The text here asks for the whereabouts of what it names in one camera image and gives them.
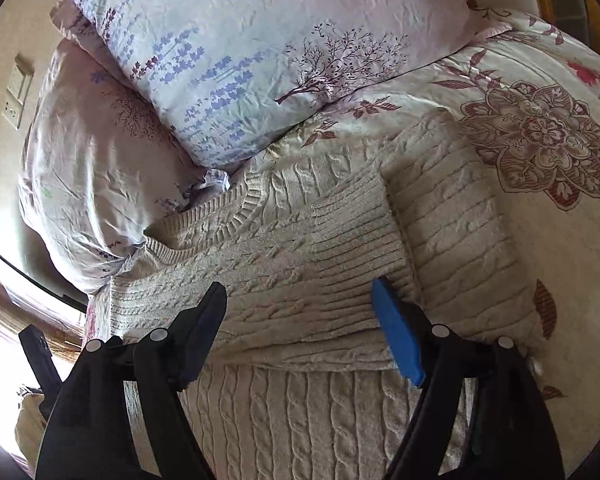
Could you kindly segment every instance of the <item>sweater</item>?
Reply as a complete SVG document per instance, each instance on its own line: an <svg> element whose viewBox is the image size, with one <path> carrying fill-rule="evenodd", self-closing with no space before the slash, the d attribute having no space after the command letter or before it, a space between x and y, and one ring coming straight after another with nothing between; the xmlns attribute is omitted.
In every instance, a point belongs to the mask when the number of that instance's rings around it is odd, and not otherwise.
<svg viewBox="0 0 600 480"><path fill-rule="evenodd" d="M395 139L256 166L146 234L132 269L112 280L113 333L143 336L195 306L211 281L227 286L205 370L182 397L218 478L382 476L417 393L375 320L378 276L462 336L539 335L484 168L440 110ZM132 426L151 470L139 413ZM466 410L457 422L447 466Z"/></svg>

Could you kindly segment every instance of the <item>wall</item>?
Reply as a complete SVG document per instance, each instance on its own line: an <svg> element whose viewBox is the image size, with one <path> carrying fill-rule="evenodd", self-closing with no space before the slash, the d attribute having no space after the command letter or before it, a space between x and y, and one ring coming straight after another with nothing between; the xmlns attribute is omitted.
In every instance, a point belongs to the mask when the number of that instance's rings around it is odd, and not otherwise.
<svg viewBox="0 0 600 480"><path fill-rule="evenodd" d="M25 244L25 238L32 237L32 233L20 218L16 192L24 137L35 112L46 69L60 41L59 33L48 18L49 10L57 1L5 0L0 7L0 112L14 58L19 54L34 69L20 130L14 130L0 114L0 253L23 270L27 270L27 266L29 269L35 267L42 276L47 276L52 281L57 278L58 283L61 283L57 274L54 274L55 269L49 268L41 241L38 242L39 250L34 250L32 254L25 256L20 250ZM59 294L70 290L68 284L65 286L66 290L49 288Z"/></svg>

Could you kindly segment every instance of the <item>beige fabric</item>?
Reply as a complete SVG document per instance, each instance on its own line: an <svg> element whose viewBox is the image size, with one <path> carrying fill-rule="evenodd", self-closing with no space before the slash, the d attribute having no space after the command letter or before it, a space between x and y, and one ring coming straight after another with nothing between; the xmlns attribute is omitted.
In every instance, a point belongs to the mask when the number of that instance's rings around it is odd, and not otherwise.
<svg viewBox="0 0 600 480"><path fill-rule="evenodd" d="M167 325L211 280L229 291L208 363L182 397L218 478L382 476L417 395L388 369L370 305L384 273L462 335L539 335L484 168L445 111L393 140L256 166L231 193L147 235L135 267L112 280L112 333ZM128 401L141 463L155 472L131 387ZM463 404L446 467L466 428Z"/></svg>
<svg viewBox="0 0 600 480"><path fill-rule="evenodd" d="M35 473L42 438L45 436L46 421L40 413L40 403L44 395L27 394L20 404L20 413L15 428L16 443L27 459L29 470Z"/></svg>

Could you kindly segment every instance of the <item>pillowcase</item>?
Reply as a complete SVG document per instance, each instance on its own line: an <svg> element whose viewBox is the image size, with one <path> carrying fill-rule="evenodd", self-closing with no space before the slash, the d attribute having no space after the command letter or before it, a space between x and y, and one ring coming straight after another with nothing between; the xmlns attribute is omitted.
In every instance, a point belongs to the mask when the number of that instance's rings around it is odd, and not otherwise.
<svg viewBox="0 0 600 480"><path fill-rule="evenodd" d="M194 161L217 168L489 25L467 0L74 1Z"/></svg>
<svg viewBox="0 0 600 480"><path fill-rule="evenodd" d="M94 293L189 205L205 170L151 107L83 49L62 40L40 91L20 169L20 208L58 271Z"/></svg>

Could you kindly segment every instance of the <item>bed sheet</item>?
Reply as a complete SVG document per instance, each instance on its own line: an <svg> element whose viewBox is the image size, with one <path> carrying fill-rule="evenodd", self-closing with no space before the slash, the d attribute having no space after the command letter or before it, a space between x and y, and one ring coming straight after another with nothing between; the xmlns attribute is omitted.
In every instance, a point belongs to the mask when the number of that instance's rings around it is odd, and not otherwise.
<svg viewBox="0 0 600 480"><path fill-rule="evenodd" d="M531 361L571 472L600 438L600 56L534 16L484 12L514 30L356 91L252 164L394 136L433 108L451 111L491 168L536 289L546 343ZM107 296L90 301L90 336L110 335Z"/></svg>

